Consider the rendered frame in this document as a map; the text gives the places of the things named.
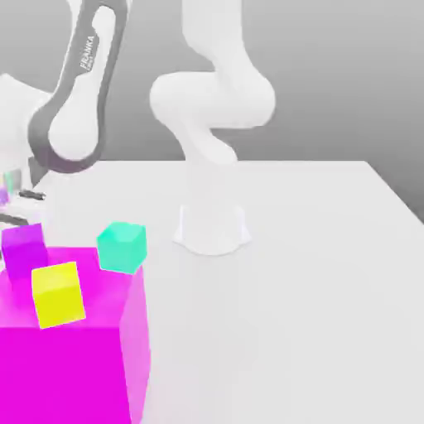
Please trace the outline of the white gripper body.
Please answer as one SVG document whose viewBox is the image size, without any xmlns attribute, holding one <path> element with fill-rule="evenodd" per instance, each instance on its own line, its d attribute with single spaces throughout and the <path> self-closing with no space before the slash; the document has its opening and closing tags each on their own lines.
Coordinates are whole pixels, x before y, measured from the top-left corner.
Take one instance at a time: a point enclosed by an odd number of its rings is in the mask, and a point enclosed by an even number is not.
<svg viewBox="0 0 424 424">
<path fill-rule="evenodd" d="M 43 205 L 23 202 L 0 206 L 0 231 L 30 224 L 46 225 L 46 211 Z"/>
</svg>

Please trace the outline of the small purple cube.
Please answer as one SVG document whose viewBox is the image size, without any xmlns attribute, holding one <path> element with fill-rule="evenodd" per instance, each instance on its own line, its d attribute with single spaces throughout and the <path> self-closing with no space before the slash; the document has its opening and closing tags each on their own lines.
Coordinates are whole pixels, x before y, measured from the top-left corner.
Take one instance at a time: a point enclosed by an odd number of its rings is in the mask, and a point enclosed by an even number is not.
<svg viewBox="0 0 424 424">
<path fill-rule="evenodd" d="M 31 271 L 48 265 L 41 223 L 4 229 L 1 250 L 11 282 L 29 278 Z"/>
</svg>

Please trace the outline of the small yellow cube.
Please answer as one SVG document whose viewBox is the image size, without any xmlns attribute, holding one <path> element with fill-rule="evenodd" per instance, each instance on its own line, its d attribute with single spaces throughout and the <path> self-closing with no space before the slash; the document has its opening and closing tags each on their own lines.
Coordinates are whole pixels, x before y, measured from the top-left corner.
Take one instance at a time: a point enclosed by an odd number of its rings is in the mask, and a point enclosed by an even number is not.
<svg viewBox="0 0 424 424">
<path fill-rule="evenodd" d="M 86 318 L 76 262 L 33 269 L 31 292 L 41 329 Z"/>
</svg>

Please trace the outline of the small teal cube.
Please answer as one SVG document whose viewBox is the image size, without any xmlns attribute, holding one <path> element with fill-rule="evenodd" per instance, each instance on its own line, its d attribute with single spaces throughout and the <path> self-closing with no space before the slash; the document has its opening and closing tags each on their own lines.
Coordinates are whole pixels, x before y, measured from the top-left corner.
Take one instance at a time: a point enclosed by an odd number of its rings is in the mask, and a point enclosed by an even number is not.
<svg viewBox="0 0 424 424">
<path fill-rule="evenodd" d="M 135 274 L 147 257 L 146 226 L 114 221 L 97 237 L 97 250 L 103 270 Z"/>
</svg>

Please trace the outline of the large magenta box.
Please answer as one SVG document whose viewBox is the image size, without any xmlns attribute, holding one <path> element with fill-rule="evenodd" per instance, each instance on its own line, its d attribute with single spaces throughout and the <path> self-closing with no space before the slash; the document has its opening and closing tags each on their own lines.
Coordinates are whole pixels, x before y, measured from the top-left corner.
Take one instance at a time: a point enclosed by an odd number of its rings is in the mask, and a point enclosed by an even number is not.
<svg viewBox="0 0 424 424">
<path fill-rule="evenodd" d="M 141 424 L 151 365 L 143 270 L 95 248 L 50 248 L 78 267 L 85 320 L 41 329 L 31 282 L 0 272 L 0 424 Z"/>
</svg>

